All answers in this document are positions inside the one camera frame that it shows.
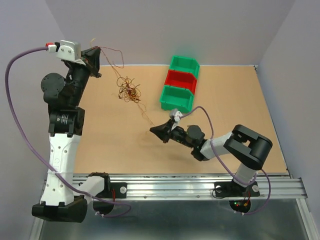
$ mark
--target plastic bin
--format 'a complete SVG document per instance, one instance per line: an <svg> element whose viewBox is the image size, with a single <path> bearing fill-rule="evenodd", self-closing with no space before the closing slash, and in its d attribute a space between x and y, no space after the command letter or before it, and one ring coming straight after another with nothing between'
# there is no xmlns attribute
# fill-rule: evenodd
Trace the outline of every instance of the plastic bin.
<svg viewBox="0 0 320 240"><path fill-rule="evenodd" d="M195 95L197 79L189 72L169 70L164 85L189 89Z"/></svg>
<svg viewBox="0 0 320 240"><path fill-rule="evenodd" d="M170 69L185 73L191 73L198 79L200 65L194 58L176 56L171 60Z"/></svg>
<svg viewBox="0 0 320 240"><path fill-rule="evenodd" d="M189 89L164 85L160 102L163 110L178 109L188 113L192 110L194 95Z"/></svg>

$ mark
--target cable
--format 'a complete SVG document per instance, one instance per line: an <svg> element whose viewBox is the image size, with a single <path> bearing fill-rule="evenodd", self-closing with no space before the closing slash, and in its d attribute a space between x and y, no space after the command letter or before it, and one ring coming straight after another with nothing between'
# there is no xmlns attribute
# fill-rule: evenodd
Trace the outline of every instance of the cable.
<svg viewBox="0 0 320 240"><path fill-rule="evenodd" d="M246 185L246 186L253 184L253 183L256 181L257 173L255 173L255 175L254 175L254 177L253 177L253 180L251 180L250 182L248 182L248 183L247 183L247 182L243 182L243 181L241 181L240 179L238 179L238 178L230 171L230 169L225 165L225 163L221 160L221 158L220 158L219 155L217 154L216 149L215 149L215 146L214 146L213 141L212 141L213 138L214 138L214 133L215 133L215 132L214 132L214 127L213 127L213 124L212 124L212 121L211 121L211 118L210 118L208 112L207 112L202 106L196 106L194 109L192 109L192 111L184 114L184 115L181 117L181 119L189 116L190 114L192 114L192 113L193 113L195 110L197 110L197 109L202 109L202 110L204 111L206 117L208 118L208 121L209 121L209 124L210 124L210 127L211 127L211 132L212 132L212 135L211 135L211 137L210 137L210 145L211 145L211 148L212 148L212 151L213 151L214 155L215 155L216 158L219 160L219 162L222 164L222 166L224 167L224 169L225 169L234 179L236 179L239 183L241 183L241 184L243 184L243 185ZM258 209L255 210L255 211L252 211L252 212L247 212L247 213L243 213L243 212L241 213L241 212L240 212L240 213L243 214L243 215L252 215L252 214L255 214L255 213L257 213L257 212L260 212L262 209L264 209L264 208L266 207L266 205L268 204L268 202L269 202L269 200L270 200L270 196L271 196L271 182L270 182L270 179L269 179L268 174L267 174L263 169L261 169L261 171L264 173L264 175L265 175L265 177L266 177L266 179L267 179L267 181L268 181L268 186L269 186L268 197L266 198L266 200L265 200L264 204L262 205L262 207L258 208Z"/></svg>
<svg viewBox="0 0 320 240"><path fill-rule="evenodd" d="M253 183L256 181L257 173L254 174L253 179L252 179L250 182L244 182L244 181L242 181L241 179L239 179L238 177L236 177L236 176L230 171L230 169L227 167L227 165L225 165L225 163L222 161L222 159L220 158L220 156L217 154L216 148L215 148L215 146L214 146L214 144L213 144L214 133L215 133L215 132L214 132L214 127L213 127L213 125L212 125L212 121L211 121L211 119L210 119L210 116L209 116L208 112L207 112L202 106L196 106L192 111L184 114L184 115L181 117L181 119L189 116L190 114L192 114L192 113L193 113L195 110L197 110L197 109L202 109L202 110L204 111L206 117L208 118L208 121L209 121L209 124L210 124L210 128L211 128L211 132L212 132L212 135L211 135L211 137L210 137L210 145L211 145L211 149L212 149L215 157L218 159L218 161L221 163L221 165L224 167L224 169L225 169L235 180L237 180L239 183L241 183L242 185L245 185L245 186L249 186L249 185L253 184Z"/></svg>
<svg viewBox="0 0 320 240"><path fill-rule="evenodd" d="M11 95L10 95L10 89L9 89L9 72L10 72L10 68L13 65L13 63L18 60L19 58L22 58L23 56L27 55L27 54L31 54L31 53L35 53L35 52L39 52L39 51L46 51L48 50L47 46L43 46L43 47L38 47L38 48L33 48L27 51L24 51L20 54L18 54L17 56L15 56L14 58L12 58L10 60L10 62L8 63L8 65L6 66L6 70L5 70L5 76L4 76L4 84L5 84L5 93L6 93L6 97L8 100L8 104L9 104L9 108L10 111L12 113L12 117L14 119L14 122L17 126L17 128L19 129L19 132L24 140L24 142L26 143L26 145L28 146L28 148L31 150L31 152L44 164L46 165L52 172L55 172L56 177L64 184L66 185L69 189L71 189L72 191L78 193L78 194L83 194L86 196L91 197L92 199L98 200L100 202L103 203L107 203L107 204L115 204L115 205L121 205L121 206L127 206L128 209L125 212L116 214L116 215L106 215L103 216L104 218L115 218L115 217L120 217L122 215L127 214L130 210L131 210L131 205L128 203L120 203L120 202L113 202L113 201L108 201L108 200L104 200L102 198L96 197L96 196L92 196L90 193L86 192L86 191L81 191L76 189L75 187L73 187L70 183L68 183L56 170L54 167L52 167L36 150L35 148L31 145L31 143L29 142L24 130L22 129L19 120L17 118L13 103L12 103L12 99L11 99Z"/></svg>

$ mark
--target screw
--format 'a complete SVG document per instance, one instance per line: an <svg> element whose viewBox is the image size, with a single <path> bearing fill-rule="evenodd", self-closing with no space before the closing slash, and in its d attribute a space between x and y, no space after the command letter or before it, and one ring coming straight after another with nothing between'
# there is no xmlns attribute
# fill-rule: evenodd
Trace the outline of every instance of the screw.
<svg viewBox="0 0 320 240"><path fill-rule="evenodd" d="M258 187L257 185L253 185L253 186L252 186L252 190L253 190L255 193L257 193L257 192L259 192L259 187Z"/></svg>
<svg viewBox="0 0 320 240"><path fill-rule="evenodd" d="M125 194L127 192L127 188L125 186L120 187L120 193Z"/></svg>

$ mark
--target table top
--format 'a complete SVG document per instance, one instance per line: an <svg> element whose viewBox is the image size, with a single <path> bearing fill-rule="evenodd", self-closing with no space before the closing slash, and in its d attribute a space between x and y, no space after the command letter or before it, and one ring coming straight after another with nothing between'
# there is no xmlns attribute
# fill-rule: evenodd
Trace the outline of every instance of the table top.
<svg viewBox="0 0 320 240"><path fill-rule="evenodd" d="M117 77L109 66L100 69L101 78L90 78L80 107L85 109L83 134L75 173L110 174L206 174L226 173L216 158L199 162L191 149L177 142L164 144L150 127L164 124L169 111L159 102L169 66L125 66L117 68L123 77L139 85L145 116L137 103L118 98ZM268 173L286 173L287 168L274 126L253 66L201 66L193 106L209 113L217 138L244 125L273 142L263 166ZM205 114L199 109L179 124L198 125L211 136ZM240 162L232 155L221 156L232 172Z"/></svg>

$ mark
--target wooden table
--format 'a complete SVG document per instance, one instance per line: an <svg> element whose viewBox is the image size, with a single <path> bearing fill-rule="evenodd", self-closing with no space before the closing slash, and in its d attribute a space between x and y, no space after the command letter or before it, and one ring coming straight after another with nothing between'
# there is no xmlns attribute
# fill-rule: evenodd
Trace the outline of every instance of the wooden table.
<svg viewBox="0 0 320 240"><path fill-rule="evenodd" d="M140 84L141 102L147 115L158 126L169 119L161 109L168 66L126 66L120 74ZM101 78L91 78L80 107L85 109L83 135L76 154L75 173L111 174L204 174L226 173L216 159L199 162L191 149L177 142L162 143L149 132L152 123L134 102L118 98L117 77L111 67L100 69ZM252 66L201 66L193 106L203 106L209 113L215 137L242 124L272 140L273 148L264 164L269 173L286 173L269 111ZM205 114L199 109L184 118L180 126L199 125L211 136ZM223 155L235 172L240 162L231 154Z"/></svg>

